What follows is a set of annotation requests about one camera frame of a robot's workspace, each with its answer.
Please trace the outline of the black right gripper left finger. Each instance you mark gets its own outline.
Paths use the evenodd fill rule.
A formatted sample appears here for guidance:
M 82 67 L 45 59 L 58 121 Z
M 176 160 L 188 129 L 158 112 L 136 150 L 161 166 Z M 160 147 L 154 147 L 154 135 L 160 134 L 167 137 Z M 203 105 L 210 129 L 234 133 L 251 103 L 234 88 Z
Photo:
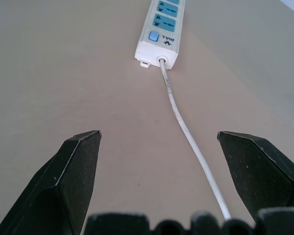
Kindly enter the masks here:
M 0 223 L 0 235 L 80 235 L 93 194 L 101 132 L 64 141 Z

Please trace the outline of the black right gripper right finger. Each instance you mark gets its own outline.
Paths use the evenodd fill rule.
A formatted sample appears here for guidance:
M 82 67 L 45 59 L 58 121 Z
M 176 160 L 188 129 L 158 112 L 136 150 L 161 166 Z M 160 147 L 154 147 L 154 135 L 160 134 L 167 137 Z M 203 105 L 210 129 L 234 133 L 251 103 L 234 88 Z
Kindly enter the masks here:
M 218 132 L 236 191 L 253 219 L 261 209 L 288 212 L 294 221 L 294 163 L 268 140 L 243 133 Z

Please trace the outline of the white power strip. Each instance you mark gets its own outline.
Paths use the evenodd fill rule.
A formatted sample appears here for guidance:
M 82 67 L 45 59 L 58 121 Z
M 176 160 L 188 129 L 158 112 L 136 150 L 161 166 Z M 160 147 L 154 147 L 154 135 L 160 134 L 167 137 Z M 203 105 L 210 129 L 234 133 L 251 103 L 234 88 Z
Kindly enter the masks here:
M 140 66 L 159 67 L 165 60 L 165 69 L 174 66 L 179 54 L 186 0 L 151 0 L 134 58 Z

